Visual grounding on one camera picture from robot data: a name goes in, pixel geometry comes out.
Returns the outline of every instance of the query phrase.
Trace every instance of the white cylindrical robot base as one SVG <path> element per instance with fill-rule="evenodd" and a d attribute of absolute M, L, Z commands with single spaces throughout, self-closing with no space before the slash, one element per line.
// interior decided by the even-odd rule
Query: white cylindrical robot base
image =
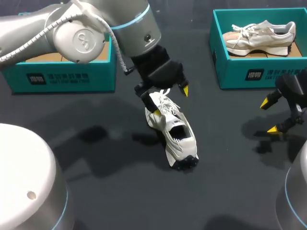
<path fill-rule="evenodd" d="M 307 142 L 289 169 L 276 198 L 276 217 L 281 230 L 307 228 Z"/>
<path fill-rule="evenodd" d="M 0 124 L 0 230 L 72 230 L 73 201 L 48 144 Z"/>

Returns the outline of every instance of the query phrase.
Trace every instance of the shoelace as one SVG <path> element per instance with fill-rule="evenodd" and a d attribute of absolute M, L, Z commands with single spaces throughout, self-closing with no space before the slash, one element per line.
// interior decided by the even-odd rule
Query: shoelace
<path fill-rule="evenodd" d="M 175 104 L 171 99 L 166 97 L 166 95 L 170 92 L 171 89 L 167 89 L 167 91 L 164 93 L 164 90 L 160 90 L 160 106 L 159 110 L 162 114 L 171 113 L 173 115 L 176 115 L 179 112 L 180 107 Z"/>
<path fill-rule="evenodd" d="M 247 37 L 249 38 L 250 34 L 258 34 L 258 31 L 255 31 L 255 26 L 256 24 L 249 24 L 247 26 L 244 27 L 238 27 L 236 25 L 232 25 L 232 28 L 235 32 L 240 32 L 240 35 L 238 37 L 238 39 L 236 40 L 236 43 L 234 44 L 233 48 L 238 44 L 238 42 L 240 41 L 240 39 L 242 37 Z"/>

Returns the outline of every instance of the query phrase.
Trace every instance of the beige sneaker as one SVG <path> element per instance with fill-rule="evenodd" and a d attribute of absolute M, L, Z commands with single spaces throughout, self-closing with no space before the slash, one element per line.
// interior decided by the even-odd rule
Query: beige sneaker
<path fill-rule="evenodd" d="M 273 25 L 267 20 L 245 27 L 232 25 L 233 32 L 223 34 L 226 49 L 237 56 L 246 56 L 254 50 L 272 55 L 287 56 L 288 47 L 295 38 L 295 23 Z"/>

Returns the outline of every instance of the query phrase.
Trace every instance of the shoe tongue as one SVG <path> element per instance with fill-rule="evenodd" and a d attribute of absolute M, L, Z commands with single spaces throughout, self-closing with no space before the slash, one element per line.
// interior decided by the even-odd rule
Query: shoe tongue
<path fill-rule="evenodd" d="M 257 24 L 255 26 L 255 30 L 261 30 L 261 29 L 265 29 L 265 28 L 268 28 L 268 27 L 270 28 L 271 25 L 272 25 L 271 23 L 269 23 L 267 20 L 265 20 L 264 22 Z"/>
<path fill-rule="evenodd" d="M 165 115 L 165 123 L 167 131 L 171 131 L 172 128 L 177 126 L 187 126 L 182 120 L 172 114 Z"/>

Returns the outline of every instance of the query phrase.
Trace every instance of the cable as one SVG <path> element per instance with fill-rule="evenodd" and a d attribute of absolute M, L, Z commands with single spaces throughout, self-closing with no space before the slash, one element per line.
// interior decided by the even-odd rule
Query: cable
<path fill-rule="evenodd" d="M 15 49 L 14 51 L 0 57 L 0 62 L 4 62 L 8 59 L 13 58 L 14 56 L 18 55 L 20 52 L 24 51 L 25 49 L 27 49 L 29 46 L 31 46 L 33 43 L 37 42 L 40 38 L 42 38 L 43 36 L 46 35 L 46 33 L 48 33 L 50 30 L 53 30 L 54 28 L 63 25 L 64 23 L 73 20 L 77 17 L 82 16 L 82 14 L 72 14 L 70 16 L 65 16 L 62 17 L 58 20 L 56 20 L 55 22 L 53 22 L 52 24 L 50 24 L 48 27 L 46 27 L 44 30 L 42 30 L 40 33 L 38 33 L 35 37 L 33 37 L 32 39 L 30 39 L 28 42 L 26 42 L 25 44 L 23 44 L 21 47 Z"/>
<path fill-rule="evenodd" d="M 90 13 L 95 19 L 97 19 L 107 30 L 107 32 L 109 33 L 111 40 L 113 42 L 113 45 L 115 47 L 116 50 L 116 55 L 118 57 L 119 63 L 121 68 L 123 69 L 124 72 L 128 72 L 127 66 L 122 58 L 121 52 L 120 52 L 120 48 L 118 45 L 118 41 L 111 29 L 111 27 L 108 25 L 108 23 L 102 19 L 101 17 L 99 17 L 98 15 L 92 14 Z M 33 43 L 37 42 L 40 38 L 42 38 L 43 36 L 46 35 L 46 33 L 50 32 L 51 30 L 53 30 L 54 28 L 63 25 L 64 23 L 67 23 L 68 21 L 71 20 L 75 20 L 81 16 L 85 16 L 83 13 L 77 13 L 77 14 L 72 14 L 70 16 L 64 16 L 58 20 L 56 20 L 55 22 L 53 22 L 52 24 L 50 24 L 48 27 L 46 27 L 44 30 L 42 30 L 40 33 L 38 33 L 35 37 L 33 37 L 31 40 L 29 40 L 27 43 L 23 44 L 21 47 L 17 48 L 16 50 L 0 57 L 0 63 L 4 62 L 8 59 L 13 58 L 14 56 L 18 55 L 20 52 L 24 51 L 25 49 L 27 49 L 29 46 L 31 46 Z"/>
<path fill-rule="evenodd" d="M 113 33 L 111 27 L 108 25 L 108 23 L 103 20 L 101 17 L 99 17 L 98 15 L 95 15 L 95 14 L 92 14 L 92 16 L 94 16 L 99 22 L 101 22 L 104 27 L 106 28 L 107 32 L 109 33 L 110 37 L 111 37 L 111 40 L 113 42 L 113 45 L 115 47 L 115 50 L 116 50 L 116 55 L 118 57 L 118 61 L 119 61 L 119 64 L 121 66 L 121 68 L 123 69 L 124 72 L 128 72 L 128 69 L 127 69 L 127 66 L 122 58 L 122 55 L 121 55 L 121 52 L 120 52 L 120 48 L 119 48 L 119 45 L 118 45 L 118 42 L 117 42 L 117 39 L 115 37 L 115 34 Z"/>

